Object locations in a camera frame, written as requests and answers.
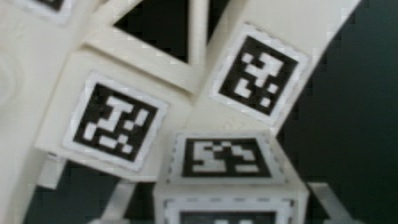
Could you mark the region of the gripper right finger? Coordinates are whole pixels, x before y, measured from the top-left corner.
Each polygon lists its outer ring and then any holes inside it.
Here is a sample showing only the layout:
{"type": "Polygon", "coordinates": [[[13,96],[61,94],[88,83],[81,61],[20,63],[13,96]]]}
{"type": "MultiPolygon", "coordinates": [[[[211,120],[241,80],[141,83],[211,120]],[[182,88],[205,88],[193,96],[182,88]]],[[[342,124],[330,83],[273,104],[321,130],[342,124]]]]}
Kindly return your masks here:
{"type": "Polygon", "coordinates": [[[328,184],[324,182],[308,182],[307,185],[328,215],[323,224],[365,224],[351,217],[328,184]]]}

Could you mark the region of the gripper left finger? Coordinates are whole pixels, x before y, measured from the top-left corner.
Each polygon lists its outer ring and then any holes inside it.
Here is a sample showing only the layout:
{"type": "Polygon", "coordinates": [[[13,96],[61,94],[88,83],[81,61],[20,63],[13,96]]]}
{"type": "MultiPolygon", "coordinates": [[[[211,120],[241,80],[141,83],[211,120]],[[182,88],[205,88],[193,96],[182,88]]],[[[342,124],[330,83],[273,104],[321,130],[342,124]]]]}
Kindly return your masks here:
{"type": "Polygon", "coordinates": [[[86,224],[154,224],[152,184],[120,181],[102,213],[86,224]]]}

